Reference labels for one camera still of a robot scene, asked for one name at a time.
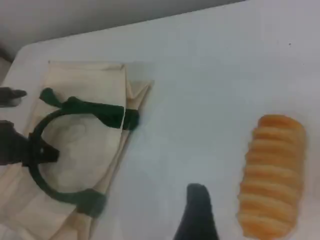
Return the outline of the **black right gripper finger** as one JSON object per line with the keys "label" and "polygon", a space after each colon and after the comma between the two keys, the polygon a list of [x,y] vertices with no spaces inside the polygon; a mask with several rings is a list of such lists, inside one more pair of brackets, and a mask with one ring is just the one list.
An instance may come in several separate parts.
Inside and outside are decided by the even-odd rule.
{"label": "black right gripper finger", "polygon": [[186,188],[186,205],[174,235],[175,240],[218,240],[210,194],[199,183]]}

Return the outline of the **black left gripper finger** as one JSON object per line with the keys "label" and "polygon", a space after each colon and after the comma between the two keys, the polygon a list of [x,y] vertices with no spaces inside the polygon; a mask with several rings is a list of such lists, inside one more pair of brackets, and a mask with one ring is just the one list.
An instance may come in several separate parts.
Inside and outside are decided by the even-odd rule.
{"label": "black left gripper finger", "polygon": [[12,89],[10,87],[0,88],[0,106],[1,107],[16,107],[22,98],[27,96],[27,92],[21,89]]}
{"label": "black left gripper finger", "polygon": [[25,137],[17,132],[14,124],[0,121],[0,165],[22,163],[24,167],[58,161],[60,152],[41,137]]}

